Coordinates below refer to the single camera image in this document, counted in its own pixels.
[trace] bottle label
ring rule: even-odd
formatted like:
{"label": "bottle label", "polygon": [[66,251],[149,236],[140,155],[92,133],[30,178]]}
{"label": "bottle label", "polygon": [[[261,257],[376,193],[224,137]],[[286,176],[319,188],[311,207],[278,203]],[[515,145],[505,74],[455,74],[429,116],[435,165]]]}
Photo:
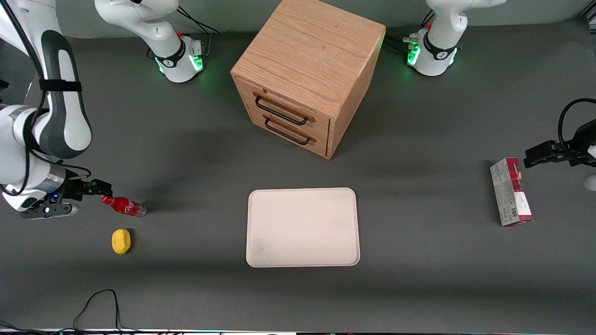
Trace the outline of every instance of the bottle label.
{"label": "bottle label", "polygon": [[141,206],[128,200],[128,205],[124,208],[124,214],[136,216],[141,211]]}

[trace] drawer handle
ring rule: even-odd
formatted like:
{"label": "drawer handle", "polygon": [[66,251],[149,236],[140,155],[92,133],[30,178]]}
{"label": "drawer handle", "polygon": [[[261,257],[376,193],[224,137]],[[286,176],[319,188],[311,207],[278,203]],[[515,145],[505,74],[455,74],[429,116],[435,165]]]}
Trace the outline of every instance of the drawer handle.
{"label": "drawer handle", "polygon": [[299,140],[299,139],[297,139],[297,138],[295,138],[295,137],[292,137],[292,136],[290,136],[290,135],[286,134],[285,132],[283,132],[283,131],[281,131],[281,130],[275,129],[275,128],[273,128],[272,126],[269,126],[269,121],[271,121],[271,119],[270,119],[270,118],[267,118],[267,119],[265,120],[265,126],[267,127],[267,129],[269,129],[270,131],[273,131],[273,132],[275,132],[275,133],[277,133],[277,134],[280,134],[281,136],[283,136],[283,137],[285,137],[285,138],[289,139],[290,141],[294,141],[294,142],[296,142],[296,143],[298,143],[298,144],[300,144],[300,145],[306,145],[306,144],[308,144],[308,142],[310,142],[310,141],[311,141],[311,138],[310,138],[310,137],[307,137],[307,138],[306,138],[306,140],[304,140],[304,141],[301,141],[301,140]]}
{"label": "drawer handle", "polygon": [[302,121],[294,120],[294,119],[292,119],[291,117],[287,117],[287,116],[285,116],[285,115],[281,114],[281,113],[280,113],[280,112],[278,112],[278,111],[275,111],[275,110],[273,110],[273,109],[271,109],[271,108],[269,108],[269,107],[267,107],[267,106],[263,106],[263,105],[261,105],[261,104],[259,103],[259,101],[260,101],[260,100],[261,100],[261,99],[260,99],[260,96],[259,96],[259,95],[257,95],[257,98],[256,98],[256,99],[255,99],[255,101],[254,101],[254,103],[257,105],[257,107],[261,108],[262,110],[266,110],[266,111],[270,112],[270,113],[271,113],[271,114],[273,114],[273,115],[277,115],[277,116],[281,117],[282,119],[284,119],[284,120],[286,120],[286,121],[288,121],[288,122],[294,123],[295,125],[298,125],[298,126],[303,126],[303,125],[306,123],[306,121],[308,120],[308,117],[305,117],[305,118],[304,118],[304,120],[302,120]]}

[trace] bottle cap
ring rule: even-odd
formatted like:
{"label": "bottle cap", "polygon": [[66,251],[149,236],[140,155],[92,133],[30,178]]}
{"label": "bottle cap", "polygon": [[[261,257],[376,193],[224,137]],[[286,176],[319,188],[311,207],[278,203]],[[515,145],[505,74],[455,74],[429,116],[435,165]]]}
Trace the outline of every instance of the bottle cap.
{"label": "bottle cap", "polygon": [[101,202],[103,202],[104,204],[113,204],[114,198],[108,197],[108,196],[103,196],[103,197],[101,197]]}

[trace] green led light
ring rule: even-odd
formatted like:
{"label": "green led light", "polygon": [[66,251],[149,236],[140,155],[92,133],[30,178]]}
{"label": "green led light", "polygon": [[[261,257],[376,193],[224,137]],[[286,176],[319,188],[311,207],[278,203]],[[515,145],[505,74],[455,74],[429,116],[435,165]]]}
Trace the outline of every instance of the green led light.
{"label": "green led light", "polygon": [[410,50],[409,52],[408,63],[410,65],[416,64],[416,61],[418,60],[418,55],[420,55],[420,46],[416,45],[416,47]]}
{"label": "green led light", "polygon": [[455,60],[455,54],[457,53],[457,48],[455,48],[455,50],[453,50],[453,56],[451,56],[451,60],[449,61],[449,65],[453,64],[453,61]]}
{"label": "green led light", "polygon": [[155,62],[157,63],[157,66],[159,66],[159,72],[163,73],[162,65],[159,63],[159,60],[157,60],[157,57],[155,58]]}
{"label": "green led light", "polygon": [[200,56],[188,55],[188,59],[190,59],[197,72],[203,69],[203,59]]}

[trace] drawer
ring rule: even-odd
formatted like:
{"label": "drawer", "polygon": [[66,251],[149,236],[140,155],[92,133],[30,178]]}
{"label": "drawer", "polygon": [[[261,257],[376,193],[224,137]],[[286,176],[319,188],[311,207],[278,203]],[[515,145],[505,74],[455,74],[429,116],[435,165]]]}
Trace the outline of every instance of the drawer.
{"label": "drawer", "polygon": [[257,88],[238,78],[235,78],[234,81],[253,123],[255,122],[253,116],[258,118],[256,120],[258,122],[261,121],[261,115],[269,116],[281,125],[290,129],[297,129],[302,134],[323,139],[327,142],[329,134],[328,118],[314,113],[298,111],[297,108],[292,108],[287,103],[272,98],[270,94],[267,94],[266,89]]}
{"label": "drawer", "polygon": [[269,132],[278,135],[293,144],[303,147],[319,156],[325,157],[327,154],[327,138],[320,139],[312,135],[305,134],[301,129],[289,126],[282,120],[267,113],[251,113],[253,123]]}

